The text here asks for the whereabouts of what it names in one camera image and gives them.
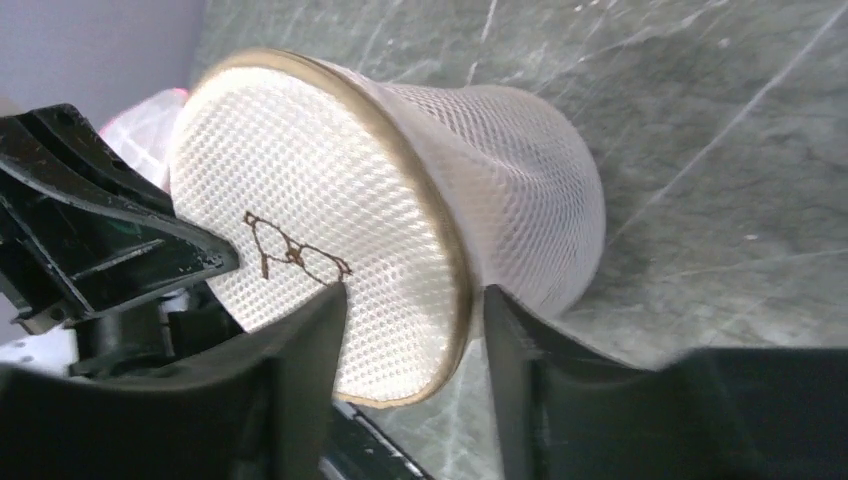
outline pink object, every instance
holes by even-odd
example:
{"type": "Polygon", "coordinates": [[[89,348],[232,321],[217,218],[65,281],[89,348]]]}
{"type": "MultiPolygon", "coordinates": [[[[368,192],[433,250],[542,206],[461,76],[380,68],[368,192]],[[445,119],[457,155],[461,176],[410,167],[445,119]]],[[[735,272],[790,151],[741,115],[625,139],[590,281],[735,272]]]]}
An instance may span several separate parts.
{"type": "Polygon", "coordinates": [[[100,136],[139,175],[168,191],[168,144],[188,99],[182,88],[163,90],[130,107],[100,129],[100,136]]]}
{"type": "MultiPolygon", "coordinates": [[[[172,89],[166,90],[166,91],[171,91],[171,92],[174,92],[178,95],[181,95],[183,97],[184,101],[188,100],[188,90],[186,90],[185,88],[172,88],[172,89]]],[[[132,107],[130,107],[130,108],[124,110],[123,112],[119,113],[118,115],[112,117],[111,120],[106,122],[106,125],[103,125],[103,127],[100,128],[100,136],[102,137],[106,133],[106,130],[108,130],[115,123],[115,120],[120,118],[122,115],[127,113],[129,110],[134,109],[136,106],[137,105],[133,105],[132,107]]]]}

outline marble tile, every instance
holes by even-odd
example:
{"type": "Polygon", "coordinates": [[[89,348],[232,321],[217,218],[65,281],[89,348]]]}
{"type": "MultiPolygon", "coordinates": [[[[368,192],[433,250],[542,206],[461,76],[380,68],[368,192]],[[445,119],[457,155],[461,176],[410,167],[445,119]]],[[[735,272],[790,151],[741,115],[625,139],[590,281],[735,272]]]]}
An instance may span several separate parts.
{"type": "Polygon", "coordinates": [[[848,344],[848,15],[829,22],[613,233],[562,331],[640,365],[704,344],[848,344]]]}
{"type": "MultiPolygon", "coordinates": [[[[848,344],[844,0],[210,0],[195,78],[287,48],[379,81],[512,85],[595,155],[608,248],[553,321],[657,365],[698,345],[848,344]]],[[[498,479],[475,342],[439,394],[368,411],[439,480],[498,479]]]]}

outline embroidered design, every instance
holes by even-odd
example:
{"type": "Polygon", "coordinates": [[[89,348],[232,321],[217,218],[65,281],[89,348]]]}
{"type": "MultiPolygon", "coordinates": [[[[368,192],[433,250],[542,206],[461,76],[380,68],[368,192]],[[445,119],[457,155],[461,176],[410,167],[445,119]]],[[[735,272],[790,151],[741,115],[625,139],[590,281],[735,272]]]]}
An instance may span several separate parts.
{"type": "Polygon", "coordinates": [[[306,254],[307,258],[309,258],[313,253],[335,264],[336,268],[338,269],[336,281],[341,282],[345,279],[345,277],[353,275],[353,270],[350,269],[350,265],[348,265],[348,263],[343,259],[334,255],[330,255],[329,253],[308,243],[298,242],[297,240],[293,239],[285,232],[283,232],[280,227],[274,225],[273,223],[265,219],[257,217],[249,211],[244,213],[244,223],[246,223],[252,230],[253,240],[256,243],[257,250],[259,250],[262,278],[264,278],[265,280],[268,280],[270,278],[270,261],[273,260],[277,263],[297,265],[309,276],[309,278],[315,280],[321,285],[329,286],[329,284],[332,283],[331,281],[322,280],[313,271],[310,270],[310,265],[307,265],[308,261],[304,258],[304,254],[306,254]],[[286,248],[286,251],[283,254],[283,258],[269,254],[262,247],[262,242],[259,240],[259,233],[257,232],[257,227],[259,225],[265,225],[273,229],[280,235],[280,238],[285,243],[286,248]]]}

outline mesh net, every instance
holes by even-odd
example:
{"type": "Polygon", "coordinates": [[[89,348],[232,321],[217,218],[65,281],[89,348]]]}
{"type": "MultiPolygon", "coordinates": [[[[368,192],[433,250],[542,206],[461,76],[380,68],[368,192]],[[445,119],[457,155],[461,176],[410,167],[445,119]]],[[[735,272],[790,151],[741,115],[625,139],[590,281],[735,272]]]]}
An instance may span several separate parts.
{"type": "MultiPolygon", "coordinates": [[[[338,101],[343,94],[297,80],[279,62],[252,63],[194,92],[169,153],[177,213],[242,255],[238,272],[210,285],[255,330],[345,280],[338,392],[374,406],[425,398],[448,380],[465,345],[454,337],[467,332],[455,325],[464,320],[454,259],[398,168],[403,153],[377,141],[368,119],[338,101]],[[277,253],[257,252],[260,243],[277,253]],[[314,261],[267,275],[269,258],[298,264],[290,252],[314,261]]],[[[386,85],[323,65],[379,105],[420,158],[461,233],[474,294],[498,283],[548,318],[581,295],[603,248],[603,192],[559,112],[510,88],[386,85]]]]}

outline black plastic part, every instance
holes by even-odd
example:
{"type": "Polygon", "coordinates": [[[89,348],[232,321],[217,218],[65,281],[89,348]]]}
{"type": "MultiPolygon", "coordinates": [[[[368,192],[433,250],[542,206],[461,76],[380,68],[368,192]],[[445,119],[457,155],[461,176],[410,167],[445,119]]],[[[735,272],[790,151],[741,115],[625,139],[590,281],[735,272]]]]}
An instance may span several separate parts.
{"type": "Polygon", "coordinates": [[[75,382],[0,366],[0,468],[16,479],[320,478],[343,285],[146,377],[75,382]]]}
{"type": "Polygon", "coordinates": [[[324,458],[336,477],[343,480],[433,480],[356,407],[337,405],[332,419],[324,458]]]}
{"type": "Polygon", "coordinates": [[[175,218],[70,105],[0,118],[0,288],[19,319],[65,300],[108,316],[238,267],[175,218]]]}
{"type": "Polygon", "coordinates": [[[215,302],[168,315],[174,355],[196,355],[243,333],[221,304],[215,302]]]}
{"type": "Polygon", "coordinates": [[[158,302],[95,318],[73,328],[79,360],[68,368],[72,377],[144,375],[176,360],[158,302]]]}
{"type": "Polygon", "coordinates": [[[484,319],[506,480],[848,478],[848,350],[702,349],[653,372],[497,286],[484,319]]]}

